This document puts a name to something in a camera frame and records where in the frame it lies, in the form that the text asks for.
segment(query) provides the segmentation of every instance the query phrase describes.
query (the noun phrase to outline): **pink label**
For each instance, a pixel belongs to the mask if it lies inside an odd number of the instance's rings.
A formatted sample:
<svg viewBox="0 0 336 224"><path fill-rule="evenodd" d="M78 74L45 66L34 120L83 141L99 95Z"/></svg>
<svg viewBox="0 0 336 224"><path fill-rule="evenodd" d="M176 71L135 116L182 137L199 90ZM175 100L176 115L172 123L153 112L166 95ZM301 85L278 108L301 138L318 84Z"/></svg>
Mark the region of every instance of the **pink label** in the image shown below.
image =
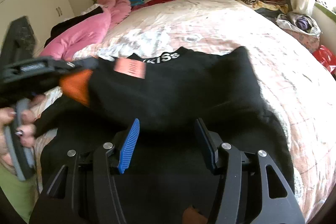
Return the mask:
<svg viewBox="0 0 336 224"><path fill-rule="evenodd" d="M118 58L114 70L129 76L145 79L146 64L128 58Z"/></svg>

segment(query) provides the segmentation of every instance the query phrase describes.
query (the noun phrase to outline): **patterned bedspread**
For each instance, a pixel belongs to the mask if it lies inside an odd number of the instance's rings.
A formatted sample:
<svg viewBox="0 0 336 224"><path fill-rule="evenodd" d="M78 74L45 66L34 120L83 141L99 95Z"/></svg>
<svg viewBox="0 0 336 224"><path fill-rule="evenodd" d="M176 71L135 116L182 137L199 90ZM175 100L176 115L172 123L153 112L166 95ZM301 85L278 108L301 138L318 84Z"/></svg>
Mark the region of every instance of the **patterned bedspread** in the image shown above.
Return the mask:
<svg viewBox="0 0 336 224"><path fill-rule="evenodd" d="M102 44L90 45L74 58L127 57L134 52L149 58L181 46L210 54L248 49L262 96L287 136L295 196L307 222L336 181L336 82L308 50L272 22L234 0L176 0L132 12ZM59 89L49 92L36 112L60 94ZM38 163L53 136L38 139Z"/></svg>

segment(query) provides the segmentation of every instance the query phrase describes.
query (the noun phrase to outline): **green clothing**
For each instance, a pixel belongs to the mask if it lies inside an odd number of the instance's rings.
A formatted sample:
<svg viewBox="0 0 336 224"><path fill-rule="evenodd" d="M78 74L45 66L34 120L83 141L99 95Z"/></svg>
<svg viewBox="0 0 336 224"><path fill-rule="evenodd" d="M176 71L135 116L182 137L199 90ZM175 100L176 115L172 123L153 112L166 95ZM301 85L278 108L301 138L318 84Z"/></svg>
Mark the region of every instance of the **green clothing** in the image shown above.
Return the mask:
<svg viewBox="0 0 336 224"><path fill-rule="evenodd" d="M35 177L19 181L2 164L0 164L0 186L17 213L27 223L34 208Z"/></svg>

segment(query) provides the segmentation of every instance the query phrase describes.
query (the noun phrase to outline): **silver bolt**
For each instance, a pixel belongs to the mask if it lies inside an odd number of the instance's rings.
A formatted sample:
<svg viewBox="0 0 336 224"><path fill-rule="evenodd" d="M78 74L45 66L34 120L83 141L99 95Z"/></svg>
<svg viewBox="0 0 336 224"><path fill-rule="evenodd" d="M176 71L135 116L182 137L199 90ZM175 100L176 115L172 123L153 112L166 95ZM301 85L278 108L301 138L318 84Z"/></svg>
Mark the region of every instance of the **silver bolt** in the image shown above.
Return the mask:
<svg viewBox="0 0 336 224"><path fill-rule="evenodd" d="M73 157L74 155L76 155L76 150L71 149L71 150L68 151L68 156L69 157Z"/></svg>
<svg viewBox="0 0 336 224"><path fill-rule="evenodd" d="M72 68L75 67L75 64L73 64L73 63L71 63L71 62L67 62L67 65L68 65L69 67L72 67Z"/></svg>
<svg viewBox="0 0 336 224"><path fill-rule="evenodd" d="M222 143L222 148L223 149L229 150L229 149L231 149L231 147L232 146L229 143Z"/></svg>
<svg viewBox="0 0 336 224"><path fill-rule="evenodd" d="M111 149L113 147L113 144L112 143L104 143L103 147L105 149Z"/></svg>
<svg viewBox="0 0 336 224"><path fill-rule="evenodd" d="M259 154L260 157L266 157L267 156L267 153L264 150L259 150L258 154Z"/></svg>

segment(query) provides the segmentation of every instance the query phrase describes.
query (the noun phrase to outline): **blue gripper pad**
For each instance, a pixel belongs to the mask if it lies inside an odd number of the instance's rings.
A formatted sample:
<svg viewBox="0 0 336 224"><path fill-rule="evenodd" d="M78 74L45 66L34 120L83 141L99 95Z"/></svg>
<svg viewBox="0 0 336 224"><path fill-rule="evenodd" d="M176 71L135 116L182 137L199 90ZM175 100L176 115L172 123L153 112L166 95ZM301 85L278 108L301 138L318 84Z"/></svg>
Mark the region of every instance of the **blue gripper pad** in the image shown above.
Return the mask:
<svg viewBox="0 0 336 224"><path fill-rule="evenodd" d="M138 119L135 119L120 150L120 160L118 165L118 170L120 174L123 174L125 170L129 167L133 151L139 137L139 131L140 122Z"/></svg>

